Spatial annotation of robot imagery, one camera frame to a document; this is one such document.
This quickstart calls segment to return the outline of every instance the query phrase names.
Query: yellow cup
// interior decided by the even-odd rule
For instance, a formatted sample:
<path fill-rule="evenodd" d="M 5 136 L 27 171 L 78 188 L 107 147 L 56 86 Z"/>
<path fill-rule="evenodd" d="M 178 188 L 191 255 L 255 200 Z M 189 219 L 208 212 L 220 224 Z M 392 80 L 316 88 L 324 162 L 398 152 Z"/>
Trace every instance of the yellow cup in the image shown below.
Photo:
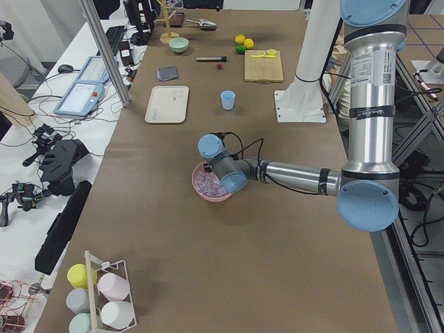
<path fill-rule="evenodd" d="M 94 269 L 91 269 L 92 274 L 92 282 L 97 282 L 97 272 Z M 71 286 L 74 288 L 84 288 L 88 289 L 88 280 L 86 277 L 86 265 L 85 264 L 77 264 L 72 266 L 67 274 L 67 278 Z"/>

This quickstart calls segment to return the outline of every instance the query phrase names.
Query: computer mouse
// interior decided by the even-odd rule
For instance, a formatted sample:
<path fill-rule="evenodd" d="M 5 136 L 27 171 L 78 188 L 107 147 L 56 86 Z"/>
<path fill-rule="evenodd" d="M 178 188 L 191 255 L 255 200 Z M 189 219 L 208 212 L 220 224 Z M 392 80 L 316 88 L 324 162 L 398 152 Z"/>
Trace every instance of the computer mouse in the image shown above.
<path fill-rule="evenodd" d="M 64 64 L 60 65 L 57 70 L 59 73 L 71 73 L 74 70 L 74 67 Z"/>

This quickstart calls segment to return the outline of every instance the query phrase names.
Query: keyboard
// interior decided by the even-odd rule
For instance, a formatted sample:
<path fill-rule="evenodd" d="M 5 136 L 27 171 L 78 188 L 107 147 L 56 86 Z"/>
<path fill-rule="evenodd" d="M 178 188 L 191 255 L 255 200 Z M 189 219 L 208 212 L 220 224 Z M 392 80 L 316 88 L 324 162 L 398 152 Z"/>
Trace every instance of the keyboard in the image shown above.
<path fill-rule="evenodd" d="M 106 31 L 106 38 L 108 43 L 110 43 L 114 56 L 119 52 L 119 44 L 122 41 L 123 35 L 125 35 L 125 26 L 111 26 Z"/>

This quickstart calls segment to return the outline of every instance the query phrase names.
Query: lime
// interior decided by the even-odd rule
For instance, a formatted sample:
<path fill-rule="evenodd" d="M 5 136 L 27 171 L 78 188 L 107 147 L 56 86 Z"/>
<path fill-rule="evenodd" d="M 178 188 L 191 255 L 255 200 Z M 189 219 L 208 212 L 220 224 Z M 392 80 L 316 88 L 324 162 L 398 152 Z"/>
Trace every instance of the lime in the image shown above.
<path fill-rule="evenodd" d="M 238 46 L 236 46 L 236 52 L 237 52 L 237 54 L 244 54 L 244 53 L 245 53 L 245 50 L 246 50 L 246 48 L 245 48 L 244 45 L 238 45 Z"/>
<path fill-rule="evenodd" d="M 244 46 L 246 47 L 247 50 L 251 50 L 254 47 L 255 43 L 253 42 L 253 40 L 251 38 L 247 38 L 244 41 Z"/>
<path fill-rule="evenodd" d="M 244 43 L 245 39 L 246 39 L 245 35 L 239 34 L 234 38 L 234 42 L 237 45 L 241 45 Z"/>

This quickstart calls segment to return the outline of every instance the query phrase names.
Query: wooden cutting board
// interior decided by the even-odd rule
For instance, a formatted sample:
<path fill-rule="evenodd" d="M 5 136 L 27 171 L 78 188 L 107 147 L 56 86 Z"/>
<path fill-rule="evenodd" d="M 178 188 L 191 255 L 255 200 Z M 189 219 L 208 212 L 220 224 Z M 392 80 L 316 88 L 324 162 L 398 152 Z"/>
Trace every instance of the wooden cutting board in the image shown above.
<path fill-rule="evenodd" d="M 245 78 L 246 82 L 272 83 L 284 82 L 280 52 L 276 51 L 276 58 L 251 58 L 257 50 L 245 52 Z"/>

